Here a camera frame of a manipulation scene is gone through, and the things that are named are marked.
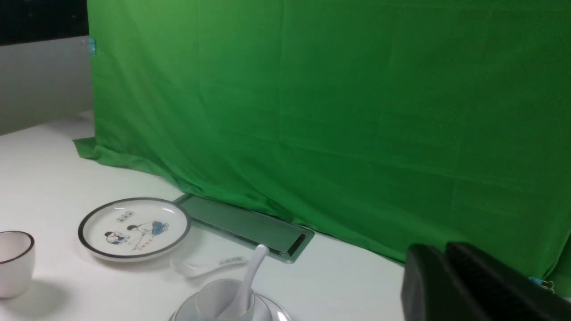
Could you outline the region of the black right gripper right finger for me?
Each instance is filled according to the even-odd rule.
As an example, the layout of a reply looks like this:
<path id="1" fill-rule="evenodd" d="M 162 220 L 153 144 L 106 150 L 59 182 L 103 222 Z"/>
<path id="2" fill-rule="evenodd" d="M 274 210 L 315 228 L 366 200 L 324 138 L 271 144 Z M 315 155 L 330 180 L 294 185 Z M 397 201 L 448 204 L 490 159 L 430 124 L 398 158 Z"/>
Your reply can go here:
<path id="1" fill-rule="evenodd" d="M 445 258 L 470 301 L 490 321 L 569 321 L 570 303 L 468 243 L 448 243 Z"/>

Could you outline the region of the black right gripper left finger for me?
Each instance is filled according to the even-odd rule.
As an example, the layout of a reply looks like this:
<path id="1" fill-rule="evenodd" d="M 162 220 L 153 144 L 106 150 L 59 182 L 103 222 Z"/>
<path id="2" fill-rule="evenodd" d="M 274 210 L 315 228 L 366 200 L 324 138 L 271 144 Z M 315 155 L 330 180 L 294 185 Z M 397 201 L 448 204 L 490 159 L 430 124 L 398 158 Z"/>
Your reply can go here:
<path id="1" fill-rule="evenodd" d="M 433 246 L 408 248 L 401 288 L 406 321 L 489 321 L 444 254 Z"/>

